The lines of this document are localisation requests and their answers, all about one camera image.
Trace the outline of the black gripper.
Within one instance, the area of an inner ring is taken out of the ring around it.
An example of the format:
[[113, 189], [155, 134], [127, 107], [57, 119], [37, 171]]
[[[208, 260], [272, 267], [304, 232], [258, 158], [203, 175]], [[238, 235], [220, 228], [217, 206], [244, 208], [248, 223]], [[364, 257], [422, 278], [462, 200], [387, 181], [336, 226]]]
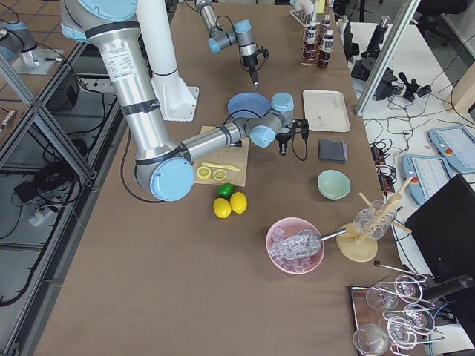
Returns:
[[309, 138], [309, 123], [306, 119], [293, 119], [292, 123], [283, 128], [283, 130], [277, 134], [276, 141], [279, 146], [279, 154], [286, 156], [288, 151], [288, 142], [291, 142], [291, 149], [295, 156], [297, 153], [294, 148], [294, 138], [300, 134], [304, 141], [305, 156], [308, 155], [308, 138]]
[[258, 71], [263, 66], [261, 64], [258, 67], [258, 56], [263, 55], [263, 62], [269, 58], [269, 50], [261, 46], [259, 49], [255, 49], [253, 46], [240, 47], [240, 57], [242, 59], [242, 65], [245, 71], [247, 71], [251, 77], [254, 89], [259, 88]]

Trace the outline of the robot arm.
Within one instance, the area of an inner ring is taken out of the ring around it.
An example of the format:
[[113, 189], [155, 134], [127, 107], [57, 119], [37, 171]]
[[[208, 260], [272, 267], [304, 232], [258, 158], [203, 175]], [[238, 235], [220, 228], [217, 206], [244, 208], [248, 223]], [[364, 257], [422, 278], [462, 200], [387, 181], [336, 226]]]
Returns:
[[62, 1], [63, 35], [95, 46], [137, 145], [134, 176], [156, 200], [176, 201], [190, 192], [193, 163], [244, 138], [265, 148], [292, 129], [290, 94], [272, 97], [261, 118], [237, 118], [182, 142], [166, 121], [190, 121], [198, 90], [178, 72], [164, 1]]
[[249, 73], [254, 89], [258, 89], [258, 71], [263, 64], [259, 65], [258, 56], [263, 56], [263, 62], [269, 58], [269, 50], [264, 46], [258, 47], [255, 42], [250, 20], [243, 19], [233, 23], [228, 16], [231, 30], [225, 30], [219, 23], [219, 16], [216, 16], [213, 1], [194, 1], [196, 11], [203, 19], [209, 39], [210, 51], [219, 53], [220, 51], [237, 44], [240, 52], [240, 63], [243, 69]]

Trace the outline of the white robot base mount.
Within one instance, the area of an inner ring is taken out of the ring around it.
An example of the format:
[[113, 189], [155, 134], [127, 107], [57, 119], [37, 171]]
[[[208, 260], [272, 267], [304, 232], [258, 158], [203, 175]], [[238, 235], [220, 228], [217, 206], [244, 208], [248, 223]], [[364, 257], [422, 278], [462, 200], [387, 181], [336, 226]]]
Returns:
[[200, 92], [199, 87], [188, 86], [177, 71], [165, 76], [154, 73], [151, 83], [159, 99], [164, 120], [193, 121]]

